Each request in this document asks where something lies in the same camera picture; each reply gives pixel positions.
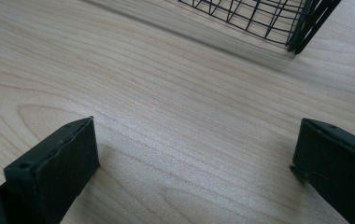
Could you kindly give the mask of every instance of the table surface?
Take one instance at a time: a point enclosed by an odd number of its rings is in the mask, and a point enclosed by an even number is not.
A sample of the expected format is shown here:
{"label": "table surface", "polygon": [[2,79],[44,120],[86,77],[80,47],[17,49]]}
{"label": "table surface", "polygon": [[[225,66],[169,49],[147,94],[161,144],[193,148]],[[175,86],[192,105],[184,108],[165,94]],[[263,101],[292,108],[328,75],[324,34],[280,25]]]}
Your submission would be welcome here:
{"label": "table surface", "polygon": [[[302,118],[355,134],[355,0],[295,57],[100,6],[0,0],[0,184],[22,153],[94,116],[101,167],[63,223],[346,222],[289,165]],[[167,21],[158,12],[144,15]]]}

